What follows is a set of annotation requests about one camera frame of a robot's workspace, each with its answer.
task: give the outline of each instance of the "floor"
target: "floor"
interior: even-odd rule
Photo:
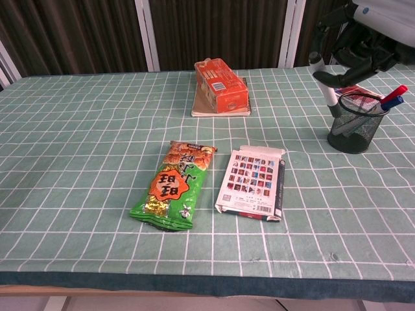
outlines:
[[[1,311],[43,311],[48,297],[0,297]],[[353,300],[329,299],[325,301],[288,300],[281,303],[288,311],[361,311]],[[249,297],[72,297],[65,304],[65,311],[285,311],[274,299]],[[55,311],[49,305],[47,311]],[[385,303],[370,311],[415,311],[415,304]]]

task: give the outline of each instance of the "pen holder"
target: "pen holder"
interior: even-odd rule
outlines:
[[[347,93],[338,99],[342,115],[333,121],[327,136],[329,144],[347,154],[367,151],[382,118],[389,112],[371,114],[379,97],[363,93]]]

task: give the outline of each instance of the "table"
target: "table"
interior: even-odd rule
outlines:
[[[333,119],[308,68],[237,73],[250,117],[192,118],[192,72],[30,77],[2,91],[0,284],[415,302],[415,67],[361,84],[410,87],[361,155],[328,145]],[[178,233],[128,216],[170,140],[219,149],[194,228]],[[280,224],[213,208],[243,144],[287,150]]]

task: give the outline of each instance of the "green grid tablecloth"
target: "green grid tablecloth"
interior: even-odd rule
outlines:
[[[190,72],[31,77],[2,91],[0,271],[415,281],[415,71],[361,84],[410,87],[361,155],[328,145],[333,119],[308,68],[238,74],[246,118],[192,118]],[[219,149],[194,228],[179,233],[128,216],[170,140]],[[214,210],[243,144],[288,151],[280,224]]]

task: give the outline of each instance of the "pen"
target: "pen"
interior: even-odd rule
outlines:
[[[402,103],[403,103],[402,96],[397,96],[384,103],[378,102],[371,110],[368,111],[368,113],[377,115],[378,113],[383,113],[386,110],[389,110],[390,108],[393,108]]]
[[[391,94],[385,96],[384,98],[381,99],[381,104],[384,104],[385,102],[388,102],[389,100],[392,100],[393,98],[400,96],[402,94],[404,94],[404,92],[408,91],[408,87],[401,85],[399,87],[397,87],[395,90],[393,90],[393,92],[391,92]]]

